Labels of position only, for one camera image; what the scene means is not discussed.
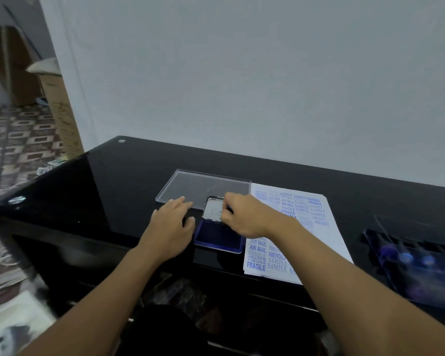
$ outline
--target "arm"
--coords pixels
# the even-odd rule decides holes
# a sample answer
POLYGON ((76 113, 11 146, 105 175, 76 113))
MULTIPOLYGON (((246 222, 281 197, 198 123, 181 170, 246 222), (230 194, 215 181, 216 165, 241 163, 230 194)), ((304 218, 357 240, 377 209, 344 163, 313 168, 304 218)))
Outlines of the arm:
POLYGON ((283 252, 347 355, 445 355, 445 326, 255 197, 227 193, 221 220, 283 252), (234 214, 226 210, 230 205, 234 214))
POLYGON ((19 355, 109 355, 152 273, 191 240, 195 219, 188 218, 184 227, 182 220, 192 203, 183 200, 170 200, 155 210, 138 246, 19 355))

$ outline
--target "hand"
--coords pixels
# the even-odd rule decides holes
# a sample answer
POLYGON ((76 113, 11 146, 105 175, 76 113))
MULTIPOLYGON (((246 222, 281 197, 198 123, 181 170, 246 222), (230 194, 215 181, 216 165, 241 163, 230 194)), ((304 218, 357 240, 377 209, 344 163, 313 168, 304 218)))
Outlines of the hand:
POLYGON ((222 204, 221 221, 239 235, 249 239, 269 237, 271 229, 279 219, 286 217, 282 213, 261 203, 252 195, 240 195, 227 192, 222 204), (229 206, 234 213, 227 210, 229 206))
POLYGON ((159 264, 183 252, 191 241, 195 218, 188 217, 183 226, 183 217, 193 203, 183 201, 182 196, 177 200, 168 201, 158 211, 154 210, 150 223, 136 247, 156 257, 159 264))

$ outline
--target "tiled floor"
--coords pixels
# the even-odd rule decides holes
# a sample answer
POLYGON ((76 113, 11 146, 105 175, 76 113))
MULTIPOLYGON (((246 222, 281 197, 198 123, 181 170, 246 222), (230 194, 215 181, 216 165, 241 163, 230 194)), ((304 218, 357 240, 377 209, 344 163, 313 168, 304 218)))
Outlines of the tiled floor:
MULTIPOLYGON (((62 154, 60 136, 48 107, 0 109, 0 195, 36 177, 38 167, 62 154)), ((7 256, 0 244, 0 258, 7 256)), ((24 274, 7 258, 0 264, 0 285, 24 274)), ((27 280, 0 289, 0 304, 29 288, 27 280)))

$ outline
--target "clear plastic lid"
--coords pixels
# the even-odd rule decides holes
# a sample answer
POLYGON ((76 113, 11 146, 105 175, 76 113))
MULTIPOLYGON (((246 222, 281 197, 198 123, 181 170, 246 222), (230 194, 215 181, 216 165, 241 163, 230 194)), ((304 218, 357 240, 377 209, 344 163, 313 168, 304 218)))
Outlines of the clear plastic lid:
POLYGON ((203 210, 209 196, 224 197, 226 192, 248 195, 250 184, 250 180, 178 169, 155 200, 166 203, 184 196, 187 201, 193 202, 193 208, 203 210))

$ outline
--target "person's left arm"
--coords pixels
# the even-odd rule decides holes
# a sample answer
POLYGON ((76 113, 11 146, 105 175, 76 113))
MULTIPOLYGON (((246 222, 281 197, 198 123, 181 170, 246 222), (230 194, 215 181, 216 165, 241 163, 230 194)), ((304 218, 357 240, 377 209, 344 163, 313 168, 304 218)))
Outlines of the person's left arm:
POLYGON ((189 217, 184 226, 182 220, 193 203, 183 201, 170 200, 155 210, 138 246, 19 356, 109 355, 152 273, 191 240, 195 219, 189 217))

